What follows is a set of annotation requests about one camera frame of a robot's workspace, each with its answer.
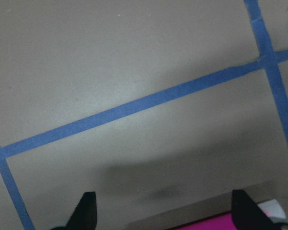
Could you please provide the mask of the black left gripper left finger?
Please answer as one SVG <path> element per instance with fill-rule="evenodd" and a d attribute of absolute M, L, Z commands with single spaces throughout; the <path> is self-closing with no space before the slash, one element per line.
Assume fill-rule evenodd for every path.
<path fill-rule="evenodd" d="M 85 192 L 65 225 L 65 228 L 68 230 L 95 230 L 96 226 L 96 193 Z"/>

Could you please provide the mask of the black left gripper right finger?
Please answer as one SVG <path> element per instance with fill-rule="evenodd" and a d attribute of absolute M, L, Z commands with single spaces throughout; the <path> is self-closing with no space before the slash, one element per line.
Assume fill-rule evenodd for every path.
<path fill-rule="evenodd" d="M 231 194 L 231 219 L 238 230 L 274 230 L 274 223 L 244 190 Z"/>

